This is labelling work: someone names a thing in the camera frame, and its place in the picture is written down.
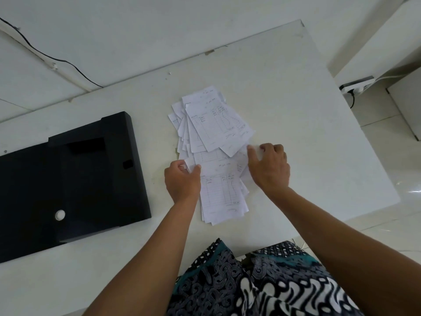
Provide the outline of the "person's left hand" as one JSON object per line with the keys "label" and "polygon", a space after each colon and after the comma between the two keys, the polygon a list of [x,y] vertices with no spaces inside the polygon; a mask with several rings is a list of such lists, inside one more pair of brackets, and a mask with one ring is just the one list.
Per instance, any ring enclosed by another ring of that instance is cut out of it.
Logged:
{"label": "person's left hand", "polygon": [[195,208],[200,196],[201,178],[189,178],[184,160],[171,162],[164,171],[166,189],[174,204]]}

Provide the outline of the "person's right hand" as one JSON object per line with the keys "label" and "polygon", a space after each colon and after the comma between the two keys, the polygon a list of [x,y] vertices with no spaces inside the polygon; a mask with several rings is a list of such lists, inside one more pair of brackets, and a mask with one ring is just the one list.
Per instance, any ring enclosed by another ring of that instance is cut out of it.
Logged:
{"label": "person's right hand", "polygon": [[282,194],[289,188],[291,167],[281,144],[264,143],[259,146],[262,154],[257,169],[250,169],[255,184],[268,196]]}

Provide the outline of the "white form paper sheet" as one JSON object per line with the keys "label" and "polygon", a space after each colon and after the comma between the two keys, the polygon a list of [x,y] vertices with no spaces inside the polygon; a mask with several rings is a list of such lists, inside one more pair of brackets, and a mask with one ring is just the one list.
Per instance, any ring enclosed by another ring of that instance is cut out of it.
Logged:
{"label": "white form paper sheet", "polygon": [[200,163],[200,204],[202,220],[213,226],[244,217],[249,211],[249,191],[240,179],[244,169],[235,158]]}
{"label": "white form paper sheet", "polygon": [[248,167],[247,146],[248,145],[245,144],[235,156],[238,165],[239,177],[244,183],[252,181],[252,177],[250,175],[250,170]]}

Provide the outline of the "person's left forearm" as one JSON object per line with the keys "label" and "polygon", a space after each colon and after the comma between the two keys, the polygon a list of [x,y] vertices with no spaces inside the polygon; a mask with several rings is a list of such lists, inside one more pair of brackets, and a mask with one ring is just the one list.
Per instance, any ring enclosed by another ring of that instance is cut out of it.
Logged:
{"label": "person's left forearm", "polygon": [[109,282],[83,316],[164,316],[181,266],[198,197],[171,207],[142,249]]}

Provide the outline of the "person's right forearm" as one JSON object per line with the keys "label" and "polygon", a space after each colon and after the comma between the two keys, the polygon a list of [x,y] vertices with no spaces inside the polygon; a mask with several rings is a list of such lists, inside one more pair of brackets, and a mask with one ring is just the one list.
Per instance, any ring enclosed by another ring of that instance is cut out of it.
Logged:
{"label": "person's right forearm", "polygon": [[337,283],[367,316],[421,316],[421,265],[282,185],[262,185]]}

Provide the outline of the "pile of white printed sheets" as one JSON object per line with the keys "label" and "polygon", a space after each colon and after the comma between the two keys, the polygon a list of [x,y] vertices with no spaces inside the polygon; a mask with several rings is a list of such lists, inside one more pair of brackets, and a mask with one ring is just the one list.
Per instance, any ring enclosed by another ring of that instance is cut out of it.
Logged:
{"label": "pile of white printed sheets", "polygon": [[255,134],[214,86],[183,96],[168,118],[178,133],[178,159],[189,172],[202,161],[235,158]]}

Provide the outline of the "black box file folder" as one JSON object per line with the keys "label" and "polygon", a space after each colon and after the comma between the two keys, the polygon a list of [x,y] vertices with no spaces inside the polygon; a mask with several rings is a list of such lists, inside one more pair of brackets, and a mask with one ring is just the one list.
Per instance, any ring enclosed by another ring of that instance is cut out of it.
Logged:
{"label": "black box file folder", "polygon": [[0,156],[0,264],[151,217],[125,111]]}

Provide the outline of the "white power strip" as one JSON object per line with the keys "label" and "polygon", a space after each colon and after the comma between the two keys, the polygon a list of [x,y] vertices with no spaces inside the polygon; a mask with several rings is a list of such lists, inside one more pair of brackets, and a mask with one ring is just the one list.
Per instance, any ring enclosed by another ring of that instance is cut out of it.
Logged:
{"label": "white power strip", "polygon": [[375,81],[376,81],[376,78],[374,76],[369,76],[363,79],[358,79],[358,80],[343,84],[339,87],[339,90],[341,91],[342,94],[360,93],[364,91],[364,88],[366,88],[367,86],[374,84]]}

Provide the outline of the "black and white patterned clothing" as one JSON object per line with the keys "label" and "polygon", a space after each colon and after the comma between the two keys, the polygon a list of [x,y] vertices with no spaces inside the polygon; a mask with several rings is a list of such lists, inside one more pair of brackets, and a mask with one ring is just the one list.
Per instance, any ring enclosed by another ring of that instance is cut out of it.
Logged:
{"label": "black and white patterned clothing", "polygon": [[221,239],[176,280],[167,316],[364,316],[324,265],[284,241],[239,261]]}

